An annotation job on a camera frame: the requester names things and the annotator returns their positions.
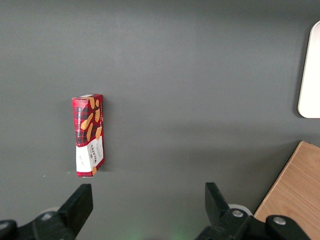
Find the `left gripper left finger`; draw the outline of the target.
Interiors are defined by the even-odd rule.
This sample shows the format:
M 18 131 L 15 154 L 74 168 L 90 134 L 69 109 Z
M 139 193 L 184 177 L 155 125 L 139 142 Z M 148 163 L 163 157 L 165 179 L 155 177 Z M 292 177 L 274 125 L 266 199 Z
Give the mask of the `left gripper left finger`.
M 56 211 L 46 211 L 23 226 L 0 221 L 2 240 L 75 240 L 93 210 L 91 184 L 81 184 Z

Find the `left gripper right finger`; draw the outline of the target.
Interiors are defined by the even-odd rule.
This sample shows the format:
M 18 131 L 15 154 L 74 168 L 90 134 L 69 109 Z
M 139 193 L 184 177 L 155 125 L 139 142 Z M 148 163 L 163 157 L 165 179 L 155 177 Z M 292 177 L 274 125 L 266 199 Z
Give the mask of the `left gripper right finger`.
M 231 208 L 214 182 L 205 184 L 205 210 L 210 225 L 197 240 L 308 240 L 310 237 L 291 218 L 269 215 L 265 222 L 244 210 Z

